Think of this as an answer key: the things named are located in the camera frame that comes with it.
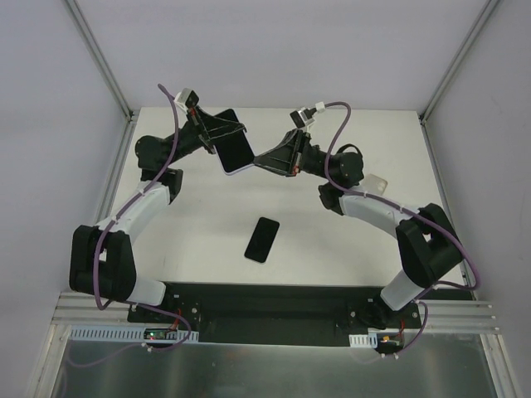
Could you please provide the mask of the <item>beige translucent phone case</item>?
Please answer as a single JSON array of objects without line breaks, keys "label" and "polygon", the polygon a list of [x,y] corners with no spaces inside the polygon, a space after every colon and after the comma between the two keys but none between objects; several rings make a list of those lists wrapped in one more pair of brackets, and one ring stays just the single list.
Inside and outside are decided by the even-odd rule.
[{"label": "beige translucent phone case", "polygon": [[387,185],[387,180],[374,174],[368,174],[363,179],[364,190],[374,195],[382,196],[387,189]]}]

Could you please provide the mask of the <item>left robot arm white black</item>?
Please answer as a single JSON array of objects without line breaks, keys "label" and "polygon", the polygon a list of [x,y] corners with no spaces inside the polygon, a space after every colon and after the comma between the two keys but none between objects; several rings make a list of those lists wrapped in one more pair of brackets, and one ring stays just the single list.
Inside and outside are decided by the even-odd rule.
[{"label": "left robot arm white black", "polygon": [[199,148],[217,153],[224,143],[242,138],[245,127],[233,109],[211,115],[194,106],[186,123],[166,138],[144,135],[134,146],[141,171],[134,193],[117,212],[94,226],[79,226],[72,238],[70,288],[99,299],[147,304],[156,322],[175,313],[167,285],[138,275],[133,244],[149,222],[181,191],[183,170],[172,163]]}]

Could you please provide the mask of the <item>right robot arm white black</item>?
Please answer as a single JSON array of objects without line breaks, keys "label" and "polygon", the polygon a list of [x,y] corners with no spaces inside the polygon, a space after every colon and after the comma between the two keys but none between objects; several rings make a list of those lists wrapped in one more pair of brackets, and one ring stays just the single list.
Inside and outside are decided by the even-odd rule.
[{"label": "right robot arm white black", "polygon": [[364,221],[396,239],[401,271],[356,311],[358,321],[368,328],[395,325],[413,299],[463,260],[456,233],[440,206],[430,203],[411,210],[388,205],[382,198],[363,192],[363,155],[351,143],[328,155],[311,144],[308,133],[294,129],[277,146],[256,156],[253,163],[282,177],[306,172],[326,179],[318,187],[325,209]]}]

